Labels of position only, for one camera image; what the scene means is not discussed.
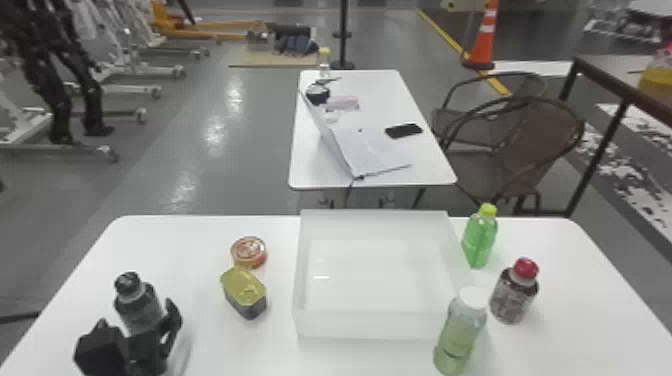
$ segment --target wicker chair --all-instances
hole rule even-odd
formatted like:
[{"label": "wicker chair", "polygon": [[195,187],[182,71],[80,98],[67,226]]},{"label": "wicker chair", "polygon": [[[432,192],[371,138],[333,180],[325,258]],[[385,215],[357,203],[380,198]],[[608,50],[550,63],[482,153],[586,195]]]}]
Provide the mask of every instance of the wicker chair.
[{"label": "wicker chair", "polygon": [[[483,118],[502,114],[516,120],[495,147],[449,150],[461,131],[480,125]],[[457,174],[457,186],[477,205],[517,198],[514,214],[521,214],[525,199],[533,196],[535,215],[541,210],[537,185],[553,163],[577,145],[585,128],[584,120],[564,102],[538,97],[490,101],[449,125],[440,145]],[[423,194],[421,189],[414,207]]]},{"label": "wicker chair", "polygon": [[[437,108],[434,111],[432,111],[432,131],[434,132],[434,134],[435,135],[444,134],[444,131],[449,125],[454,124],[456,119],[460,118],[462,115],[468,112],[448,108],[451,98],[458,89],[491,78],[499,79],[505,77],[522,78],[522,82],[513,91],[513,93],[511,94],[511,98],[541,97],[544,95],[548,87],[546,85],[546,81],[541,76],[529,72],[506,72],[506,73],[476,77],[470,80],[462,81],[453,86],[448,91],[446,99],[443,101],[443,105],[441,105],[441,108]],[[504,106],[513,106],[513,105],[524,106],[525,103],[507,102],[504,104]],[[507,116],[507,113],[493,115],[488,118],[480,118],[477,120],[477,122],[478,124],[476,123],[471,124],[468,129],[465,129],[464,132],[461,132],[460,136],[456,138],[455,141],[475,146],[494,147],[499,143],[499,141],[502,140],[502,138],[504,138],[504,136],[508,133],[511,126],[514,124],[514,122]]]}]

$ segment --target laptop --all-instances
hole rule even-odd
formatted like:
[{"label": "laptop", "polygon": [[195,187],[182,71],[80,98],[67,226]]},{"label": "laptop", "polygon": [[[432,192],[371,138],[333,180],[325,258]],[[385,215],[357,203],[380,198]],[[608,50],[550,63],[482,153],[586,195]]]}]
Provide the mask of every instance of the laptop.
[{"label": "laptop", "polygon": [[411,166],[402,154],[381,145],[380,135],[373,136],[372,130],[367,129],[364,124],[330,126],[320,109],[310,102],[303,91],[298,91],[320,131],[322,140],[353,178],[376,176]]}]

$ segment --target black phone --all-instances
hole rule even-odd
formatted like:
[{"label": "black phone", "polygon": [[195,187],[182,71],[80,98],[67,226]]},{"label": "black phone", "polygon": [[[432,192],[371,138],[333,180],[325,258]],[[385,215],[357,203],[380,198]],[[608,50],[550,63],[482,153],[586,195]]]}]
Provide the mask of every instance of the black phone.
[{"label": "black phone", "polygon": [[385,128],[385,133],[387,133],[388,136],[396,140],[397,138],[422,133],[422,128],[418,127],[418,125],[415,123],[407,123],[387,127]]}]

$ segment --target plastic bottle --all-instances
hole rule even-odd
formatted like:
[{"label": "plastic bottle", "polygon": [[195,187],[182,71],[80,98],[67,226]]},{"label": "plastic bottle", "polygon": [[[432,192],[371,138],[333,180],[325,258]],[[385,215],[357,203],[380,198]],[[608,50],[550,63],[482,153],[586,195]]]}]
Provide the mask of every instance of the plastic bottle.
[{"label": "plastic bottle", "polygon": [[329,65],[329,55],[331,49],[329,47],[321,47],[320,51],[320,78],[331,78],[331,66]]},{"label": "plastic bottle", "polygon": [[469,217],[462,236],[462,250],[473,269],[480,269],[488,262],[497,236],[496,214],[497,207],[486,202]]},{"label": "plastic bottle", "polygon": [[163,317],[163,308],[154,287],[142,282],[135,272],[126,272],[114,281],[117,297],[114,309],[131,335],[153,329]]},{"label": "plastic bottle", "polygon": [[539,292],[538,273],[537,264],[526,257],[504,269],[490,298],[490,312],[506,324],[519,323]]},{"label": "plastic bottle", "polygon": [[434,366],[446,376],[462,373],[478,334],[487,319],[487,294],[478,287],[463,287],[448,306],[448,317],[434,347]]}]

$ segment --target round tin can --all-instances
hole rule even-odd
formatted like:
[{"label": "round tin can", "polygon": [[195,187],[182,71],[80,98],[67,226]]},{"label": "round tin can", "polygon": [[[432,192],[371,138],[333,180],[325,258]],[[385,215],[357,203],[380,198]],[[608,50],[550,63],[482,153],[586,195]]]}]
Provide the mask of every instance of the round tin can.
[{"label": "round tin can", "polygon": [[245,236],[233,243],[231,257],[236,266],[256,269],[266,261],[266,243],[256,236]]}]

